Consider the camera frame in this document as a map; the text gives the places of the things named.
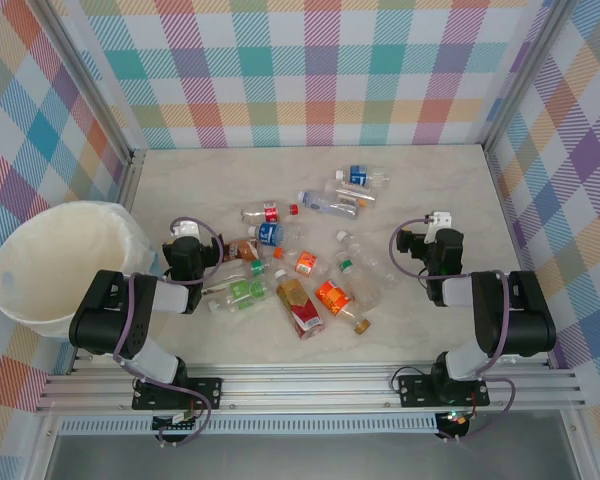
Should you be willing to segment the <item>clear bottle green label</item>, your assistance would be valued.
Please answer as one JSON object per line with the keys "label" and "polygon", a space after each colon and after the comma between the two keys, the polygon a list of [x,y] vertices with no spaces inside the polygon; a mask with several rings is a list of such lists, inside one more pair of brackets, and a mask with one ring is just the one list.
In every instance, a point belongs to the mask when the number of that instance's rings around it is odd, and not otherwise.
{"label": "clear bottle green label", "polygon": [[207,299],[211,313],[237,313],[266,300],[270,288],[261,280],[240,279],[213,291]]}

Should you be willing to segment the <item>clear bottle white cap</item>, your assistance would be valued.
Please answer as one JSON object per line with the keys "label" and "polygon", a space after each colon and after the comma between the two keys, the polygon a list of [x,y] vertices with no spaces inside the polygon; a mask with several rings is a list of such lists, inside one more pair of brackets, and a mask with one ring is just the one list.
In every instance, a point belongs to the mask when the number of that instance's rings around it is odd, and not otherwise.
{"label": "clear bottle white cap", "polygon": [[354,234],[340,230],[336,233],[336,240],[362,267],[372,270],[380,266],[380,260],[375,251]]}

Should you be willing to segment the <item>clear bottle dark blue label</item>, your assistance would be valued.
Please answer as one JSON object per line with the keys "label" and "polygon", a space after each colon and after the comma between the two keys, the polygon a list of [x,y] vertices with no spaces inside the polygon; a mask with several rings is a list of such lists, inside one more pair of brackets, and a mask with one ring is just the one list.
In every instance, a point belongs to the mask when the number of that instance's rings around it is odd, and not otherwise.
{"label": "clear bottle dark blue label", "polygon": [[303,239],[303,232],[298,225],[290,223],[264,222],[250,226],[248,235],[255,238],[263,246],[289,248]]}

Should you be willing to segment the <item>clear unlabelled plastic bottle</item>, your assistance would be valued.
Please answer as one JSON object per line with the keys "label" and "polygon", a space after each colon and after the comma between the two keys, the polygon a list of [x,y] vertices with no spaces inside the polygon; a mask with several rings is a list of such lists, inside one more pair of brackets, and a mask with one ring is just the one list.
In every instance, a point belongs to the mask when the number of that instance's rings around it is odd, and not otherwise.
{"label": "clear unlabelled plastic bottle", "polygon": [[381,294],[377,288],[365,280],[348,281],[347,290],[351,294],[351,297],[365,311],[375,308],[381,301]]}

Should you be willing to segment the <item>clear bottle red label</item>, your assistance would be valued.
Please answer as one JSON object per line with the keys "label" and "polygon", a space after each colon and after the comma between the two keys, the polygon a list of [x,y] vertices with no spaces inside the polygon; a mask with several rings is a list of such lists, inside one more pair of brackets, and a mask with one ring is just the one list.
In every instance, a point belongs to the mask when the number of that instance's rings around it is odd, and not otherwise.
{"label": "clear bottle red label", "polygon": [[247,225],[278,223],[290,216],[299,214],[297,204],[288,204],[277,200],[258,201],[241,210],[241,220]]}

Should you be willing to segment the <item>wide clear bottle green cap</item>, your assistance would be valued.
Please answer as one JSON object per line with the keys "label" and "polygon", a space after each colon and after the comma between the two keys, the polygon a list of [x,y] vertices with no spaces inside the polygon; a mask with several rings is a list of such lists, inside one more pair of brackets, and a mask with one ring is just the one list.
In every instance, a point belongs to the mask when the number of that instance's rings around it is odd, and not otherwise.
{"label": "wide clear bottle green cap", "polygon": [[338,267],[345,283],[352,290],[380,291],[394,289],[398,285],[397,277],[379,263],[367,265],[346,257],[338,262]]}

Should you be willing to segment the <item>clear bottle tan cap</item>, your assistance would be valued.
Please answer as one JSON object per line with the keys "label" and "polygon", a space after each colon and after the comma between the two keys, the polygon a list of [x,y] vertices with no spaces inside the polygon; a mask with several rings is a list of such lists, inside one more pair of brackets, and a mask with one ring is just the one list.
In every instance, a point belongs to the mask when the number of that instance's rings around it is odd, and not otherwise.
{"label": "clear bottle tan cap", "polygon": [[337,179],[329,179],[325,183],[324,191],[342,203],[357,204],[363,208],[372,208],[377,201],[377,195],[371,188]]}

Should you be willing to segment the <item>clear bottle blue white label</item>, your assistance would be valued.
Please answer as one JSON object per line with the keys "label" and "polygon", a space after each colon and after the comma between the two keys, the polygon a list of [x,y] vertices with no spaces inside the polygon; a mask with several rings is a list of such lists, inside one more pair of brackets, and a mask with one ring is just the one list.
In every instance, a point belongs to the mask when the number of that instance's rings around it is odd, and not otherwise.
{"label": "clear bottle blue white label", "polygon": [[369,189],[385,189],[390,184],[390,176],[385,168],[360,164],[337,169],[335,178]]}

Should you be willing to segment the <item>orange label bottle brown cap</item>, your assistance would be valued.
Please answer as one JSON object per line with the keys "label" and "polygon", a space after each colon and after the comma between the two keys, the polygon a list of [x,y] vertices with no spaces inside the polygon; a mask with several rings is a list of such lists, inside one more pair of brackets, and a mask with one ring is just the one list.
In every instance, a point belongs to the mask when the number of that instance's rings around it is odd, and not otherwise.
{"label": "orange label bottle brown cap", "polygon": [[315,290],[316,298],[337,319],[346,322],[357,335],[364,334],[370,326],[363,307],[331,280]]}

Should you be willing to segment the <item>clear bottle pale blue label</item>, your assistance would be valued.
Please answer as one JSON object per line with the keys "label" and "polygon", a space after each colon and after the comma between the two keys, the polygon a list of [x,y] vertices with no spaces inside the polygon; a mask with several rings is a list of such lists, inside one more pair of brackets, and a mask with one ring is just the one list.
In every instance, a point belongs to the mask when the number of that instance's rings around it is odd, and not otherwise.
{"label": "clear bottle pale blue label", "polygon": [[346,203],[336,196],[318,190],[302,190],[297,194],[300,204],[318,213],[355,220],[358,218],[358,205]]}

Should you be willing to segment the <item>tea bottle red label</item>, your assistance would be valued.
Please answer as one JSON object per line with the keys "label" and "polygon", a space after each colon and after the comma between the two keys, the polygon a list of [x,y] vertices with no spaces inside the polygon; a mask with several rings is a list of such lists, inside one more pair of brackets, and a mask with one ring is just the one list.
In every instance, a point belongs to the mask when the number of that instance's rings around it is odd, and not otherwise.
{"label": "tea bottle red label", "polygon": [[301,340],[308,339],[322,332],[325,328],[324,321],[300,281],[283,269],[277,270],[274,277],[277,282],[277,297],[289,315],[298,337]]}

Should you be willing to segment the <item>small circuit board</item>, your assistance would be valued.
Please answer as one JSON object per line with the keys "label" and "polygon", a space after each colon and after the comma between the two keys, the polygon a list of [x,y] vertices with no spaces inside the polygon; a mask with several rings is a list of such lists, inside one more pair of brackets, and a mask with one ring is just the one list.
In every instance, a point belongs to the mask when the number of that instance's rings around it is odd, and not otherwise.
{"label": "small circuit board", "polygon": [[471,412],[448,411],[436,415],[438,429],[447,435],[465,435],[473,417]]}
{"label": "small circuit board", "polygon": [[162,431],[164,435],[175,435],[178,432],[192,432],[196,427],[196,416],[180,412],[177,414],[157,415],[152,417],[151,429]]}

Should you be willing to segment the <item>grey metal panel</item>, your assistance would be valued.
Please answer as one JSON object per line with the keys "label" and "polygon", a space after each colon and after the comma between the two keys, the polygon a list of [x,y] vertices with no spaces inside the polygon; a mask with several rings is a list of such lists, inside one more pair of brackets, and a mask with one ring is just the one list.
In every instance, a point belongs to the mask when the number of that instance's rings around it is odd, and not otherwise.
{"label": "grey metal panel", "polygon": [[428,435],[63,436],[45,480],[580,480],[562,450],[480,454]]}

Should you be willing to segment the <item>aluminium side rail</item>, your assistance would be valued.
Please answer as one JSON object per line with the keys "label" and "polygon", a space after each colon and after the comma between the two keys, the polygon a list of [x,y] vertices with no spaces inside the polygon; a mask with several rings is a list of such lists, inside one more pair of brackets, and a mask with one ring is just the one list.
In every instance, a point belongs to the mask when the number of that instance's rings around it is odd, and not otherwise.
{"label": "aluminium side rail", "polygon": [[147,150],[131,151],[123,169],[117,202],[128,212],[133,208],[147,153]]}

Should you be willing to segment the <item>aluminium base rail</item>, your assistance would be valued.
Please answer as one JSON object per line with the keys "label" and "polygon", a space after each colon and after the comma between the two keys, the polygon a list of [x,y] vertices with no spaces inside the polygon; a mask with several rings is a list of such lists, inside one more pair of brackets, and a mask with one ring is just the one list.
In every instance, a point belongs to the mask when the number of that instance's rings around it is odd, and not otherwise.
{"label": "aluminium base rail", "polygon": [[[223,414],[394,413],[400,409],[399,378],[426,367],[400,369],[392,363],[202,365],[192,377],[222,381]],[[549,367],[542,359],[505,364],[489,372],[490,403],[497,412],[582,409],[585,395],[571,370]],[[131,413],[132,378],[112,362],[78,358],[65,375],[47,379],[36,411],[55,415]]]}

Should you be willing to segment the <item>aluminium frame post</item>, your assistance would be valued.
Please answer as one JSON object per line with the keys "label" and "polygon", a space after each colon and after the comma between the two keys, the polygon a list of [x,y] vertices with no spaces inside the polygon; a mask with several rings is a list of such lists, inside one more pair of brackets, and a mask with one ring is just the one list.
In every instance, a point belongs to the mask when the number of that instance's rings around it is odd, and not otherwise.
{"label": "aluminium frame post", "polygon": [[85,95],[88,105],[92,108],[96,119],[101,122],[103,130],[116,152],[124,158],[126,165],[142,166],[146,150],[137,151],[124,137],[122,129],[96,85],[94,76],[87,68],[78,47],[72,41],[61,16],[55,11],[51,1],[26,1],[58,50],[78,89]]}
{"label": "aluminium frame post", "polygon": [[489,157],[506,133],[515,111],[535,80],[551,47],[579,0],[542,0],[527,35],[516,51],[503,89],[492,105],[481,133],[481,146]]}

